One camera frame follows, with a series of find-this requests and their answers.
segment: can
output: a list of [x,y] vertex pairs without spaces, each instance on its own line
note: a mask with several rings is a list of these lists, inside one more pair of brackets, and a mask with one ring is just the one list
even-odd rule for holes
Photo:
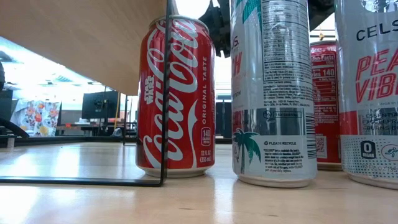
[[398,1],[338,0],[336,28],[343,170],[398,189]]
[[[204,23],[172,16],[168,177],[202,175],[215,163],[215,48]],[[136,164],[160,175],[165,18],[141,44]]]
[[233,169],[304,187],[317,160],[307,0],[231,1]]
[[318,169],[341,170],[336,41],[311,43]]

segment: can rim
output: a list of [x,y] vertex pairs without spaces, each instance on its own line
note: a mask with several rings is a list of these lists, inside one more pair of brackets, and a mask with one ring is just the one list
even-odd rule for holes
[[336,41],[335,40],[321,40],[321,41],[316,41],[316,42],[312,42],[310,45],[318,45],[318,44],[335,44]]
[[[207,33],[210,33],[209,28],[206,26],[206,24],[204,22],[200,21],[199,19],[192,19],[192,18],[189,18],[187,16],[182,16],[182,15],[171,15],[170,18],[171,19],[188,19],[189,21],[197,22],[200,25],[202,25],[204,28],[206,28]],[[154,19],[152,22],[150,22],[149,28],[152,27],[152,25],[154,25],[157,21],[161,21],[164,19],[166,19],[165,16],[161,16],[161,17]]]

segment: red can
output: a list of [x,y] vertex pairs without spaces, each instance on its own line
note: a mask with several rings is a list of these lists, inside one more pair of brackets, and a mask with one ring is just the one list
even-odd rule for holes
[[[215,162],[215,48],[204,23],[172,16],[168,177],[204,174]],[[137,165],[160,175],[165,18],[141,44]]]
[[341,170],[336,42],[312,43],[311,62],[318,168]]

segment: black metal wire frame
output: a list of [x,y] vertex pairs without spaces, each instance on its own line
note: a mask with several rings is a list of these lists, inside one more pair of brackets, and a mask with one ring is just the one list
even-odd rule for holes
[[[167,151],[168,151],[168,120],[169,120],[169,75],[170,75],[170,31],[172,13],[172,0],[167,0],[165,29],[165,57],[163,74],[163,107],[162,107],[162,158],[160,162],[159,180],[142,179],[99,179],[99,178],[65,178],[65,177],[14,177],[0,176],[0,183],[12,184],[68,184],[68,185],[110,185],[110,186],[136,186],[136,187],[161,187],[167,178]],[[124,117],[124,138],[126,137],[126,116]]]

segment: gray can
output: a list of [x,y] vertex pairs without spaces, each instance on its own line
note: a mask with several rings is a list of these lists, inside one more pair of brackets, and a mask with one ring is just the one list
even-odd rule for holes
[[398,189],[398,1],[337,0],[336,28],[343,169]]
[[231,1],[233,169],[304,187],[317,160],[307,0]]

